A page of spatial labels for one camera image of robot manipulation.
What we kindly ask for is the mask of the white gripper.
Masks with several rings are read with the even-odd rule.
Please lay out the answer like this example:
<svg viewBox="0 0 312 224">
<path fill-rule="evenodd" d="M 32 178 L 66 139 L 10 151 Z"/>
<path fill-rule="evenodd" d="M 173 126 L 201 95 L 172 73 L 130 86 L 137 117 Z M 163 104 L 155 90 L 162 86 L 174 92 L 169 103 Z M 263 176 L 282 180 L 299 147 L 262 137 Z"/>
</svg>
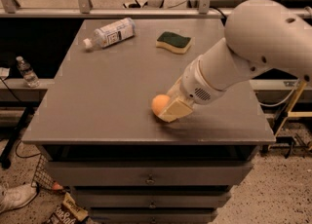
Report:
<svg viewBox="0 0 312 224">
<path fill-rule="evenodd" d="M 225 94 L 225 91 L 214 89 L 206 81 L 201 64 L 202 56 L 198 56 L 187 65 L 181 78 L 167 91 L 167 95 L 173 99 L 158 114 L 161 120 L 170 123 L 183 118 L 193 112 L 193 101 L 196 104 L 207 105 Z M 191 100 L 181 97 L 181 93 Z"/>
</svg>

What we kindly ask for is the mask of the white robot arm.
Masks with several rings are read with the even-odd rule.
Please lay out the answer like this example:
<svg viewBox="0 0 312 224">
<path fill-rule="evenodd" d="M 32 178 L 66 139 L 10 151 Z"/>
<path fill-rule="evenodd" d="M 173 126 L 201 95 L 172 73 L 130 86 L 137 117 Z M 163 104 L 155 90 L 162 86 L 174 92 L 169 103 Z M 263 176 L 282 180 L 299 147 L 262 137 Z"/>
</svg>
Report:
<svg viewBox="0 0 312 224">
<path fill-rule="evenodd" d="M 209 104 L 233 85 L 272 68 L 312 80 L 312 26 L 271 0 L 249 0 L 232 11 L 224 37 L 187 65 L 152 111 L 169 123 Z"/>
</svg>

